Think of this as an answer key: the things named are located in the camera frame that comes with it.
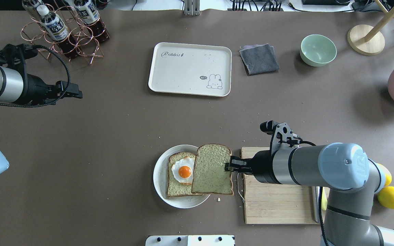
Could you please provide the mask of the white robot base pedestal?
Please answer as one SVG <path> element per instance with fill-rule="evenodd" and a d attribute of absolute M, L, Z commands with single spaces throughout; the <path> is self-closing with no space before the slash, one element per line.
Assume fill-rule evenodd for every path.
<path fill-rule="evenodd" d="M 146 246 L 235 246 L 234 235 L 152 235 Z"/>

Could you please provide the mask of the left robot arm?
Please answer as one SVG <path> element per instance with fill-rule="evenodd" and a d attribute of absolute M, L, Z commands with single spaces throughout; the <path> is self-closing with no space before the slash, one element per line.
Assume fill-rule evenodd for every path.
<path fill-rule="evenodd" d="M 25 70 L 0 66 L 0 106 L 35 108 L 55 104 L 62 98 L 82 99 L 82 91 L 77 84 L 58 81 L 46 84 L 40 77 Z M 9 168 L 7 158 L 0 150 L 0 174 Z"/>

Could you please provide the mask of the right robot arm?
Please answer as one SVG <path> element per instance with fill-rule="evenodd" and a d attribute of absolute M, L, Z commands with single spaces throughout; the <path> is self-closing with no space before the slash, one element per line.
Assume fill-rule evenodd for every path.
<path fill-rule="evenodd" d="M 394 229 L 370 222 L 385 174 L 357 144 L 296 148 L 286 141 L 251 159 L 232 156 L 225 170 L 253 175 L 261 183 L 328 187 L 322 246 L 394 246 Z"/>

